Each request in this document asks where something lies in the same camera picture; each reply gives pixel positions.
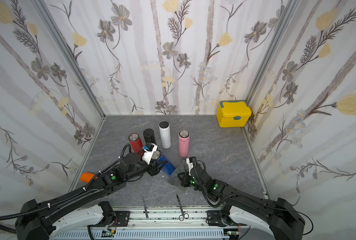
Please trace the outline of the blue thermos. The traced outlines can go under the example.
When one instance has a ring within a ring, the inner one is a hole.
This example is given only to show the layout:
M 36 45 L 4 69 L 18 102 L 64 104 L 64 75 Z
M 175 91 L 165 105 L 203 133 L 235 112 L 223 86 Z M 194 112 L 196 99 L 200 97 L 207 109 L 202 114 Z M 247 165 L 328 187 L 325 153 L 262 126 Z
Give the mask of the blue thermos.
M 170 177 L 174 170 L 176 169 L 175 166 L 170 162 L 170 160 L 160 151 L 157 150 L 153 153 L 152 156 L 153 160 L 162 162 L 163 168 L 162 171 Z

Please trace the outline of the grey cloth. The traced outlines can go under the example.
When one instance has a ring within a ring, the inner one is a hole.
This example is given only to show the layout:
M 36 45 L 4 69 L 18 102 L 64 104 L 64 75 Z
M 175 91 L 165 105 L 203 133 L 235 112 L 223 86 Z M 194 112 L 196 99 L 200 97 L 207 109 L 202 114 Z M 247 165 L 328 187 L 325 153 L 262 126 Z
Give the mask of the grey cloth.
M 178 167 L 173 171 L 169 178 L 169 183 L 175 187 L 177 187 L 179 190 L 185 192 L 186 188 L 181 185 L 181 180 L 178 177 L 178 174 L 184 174 L 188 172 L 188 165 L 186 163 L 186 159 L 181 159 Z

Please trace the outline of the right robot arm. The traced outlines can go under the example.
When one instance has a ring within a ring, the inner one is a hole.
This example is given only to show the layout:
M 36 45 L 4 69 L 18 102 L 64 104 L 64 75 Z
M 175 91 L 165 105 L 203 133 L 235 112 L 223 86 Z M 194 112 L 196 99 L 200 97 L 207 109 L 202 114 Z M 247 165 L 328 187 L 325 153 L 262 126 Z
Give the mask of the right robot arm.
M 249 225 L 277 240 L 300 240 L 305 234 L 306 221 L 285 199 L 255 197 L 226 182 L 213 179 L 200 165 L 178 173 L 178 178 L 182 187 L 193 187 L 200 191 L 209 206 L 222 207 L 221 220 L 226 225 Z

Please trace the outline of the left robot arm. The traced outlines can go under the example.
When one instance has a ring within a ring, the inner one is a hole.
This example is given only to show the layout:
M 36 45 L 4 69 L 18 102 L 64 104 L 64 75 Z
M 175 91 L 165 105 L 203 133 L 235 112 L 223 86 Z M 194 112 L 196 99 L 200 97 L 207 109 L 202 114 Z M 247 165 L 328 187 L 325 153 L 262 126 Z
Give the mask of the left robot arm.
M 19 240 L 50 240 L 59 234 L 84 226 L 107 226 L 116 220 L 109 202 L 100 202 L 87 210 L 84 205 L 109 196 L 124 188 L 144 173 L 157 175 L 167 161 L 143 161 L 138 154 L 128 153 L 104 170 L 94 174 L 88 183 L 72 192 L 37 203 L 28 201 L 15 223 Z

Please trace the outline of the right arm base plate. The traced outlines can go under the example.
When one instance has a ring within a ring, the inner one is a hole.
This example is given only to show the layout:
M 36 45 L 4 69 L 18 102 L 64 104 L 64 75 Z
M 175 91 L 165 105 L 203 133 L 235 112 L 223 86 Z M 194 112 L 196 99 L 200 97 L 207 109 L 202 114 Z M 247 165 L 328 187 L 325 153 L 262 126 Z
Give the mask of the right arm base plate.
M 220 215 L 220 211 L 209 210 L 206 212 L 207 218 L 206 223 L 211 227 L 226 227 L 227 223 L 225 223 Z

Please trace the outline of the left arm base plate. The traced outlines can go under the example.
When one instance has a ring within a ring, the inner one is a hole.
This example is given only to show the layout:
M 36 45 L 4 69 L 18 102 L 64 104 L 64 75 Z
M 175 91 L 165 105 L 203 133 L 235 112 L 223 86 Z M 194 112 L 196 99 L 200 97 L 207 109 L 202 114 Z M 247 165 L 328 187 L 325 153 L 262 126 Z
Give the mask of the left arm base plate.
M 127 227 L 130 220 L 130 211 L 114 211 L 114 216 L 108 228 Z

